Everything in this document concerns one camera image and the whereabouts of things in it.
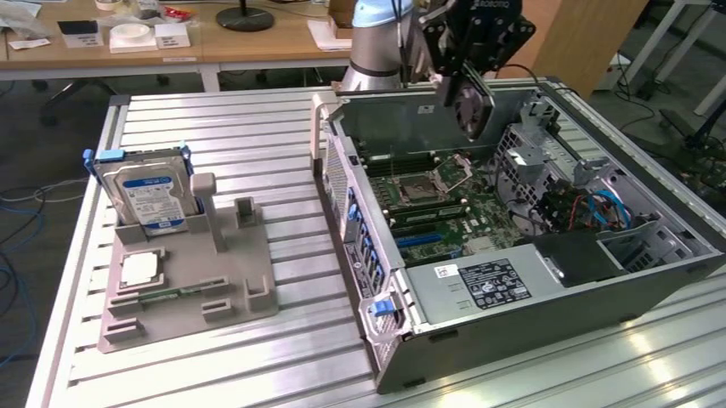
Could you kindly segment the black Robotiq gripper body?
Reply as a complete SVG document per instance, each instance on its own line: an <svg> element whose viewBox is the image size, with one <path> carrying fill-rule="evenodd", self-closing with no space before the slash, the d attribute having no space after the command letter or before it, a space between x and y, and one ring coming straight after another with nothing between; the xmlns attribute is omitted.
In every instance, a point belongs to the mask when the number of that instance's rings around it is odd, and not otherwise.
<svg viewBox="0 0 726 408"><path fill-rule="evenodd" d="M493 28L507 25L521 15L520 1L453 1L446 10L469 10L472 13L472 45L469 59L472 65L485 65L488 51L493 45Z"/></svg>

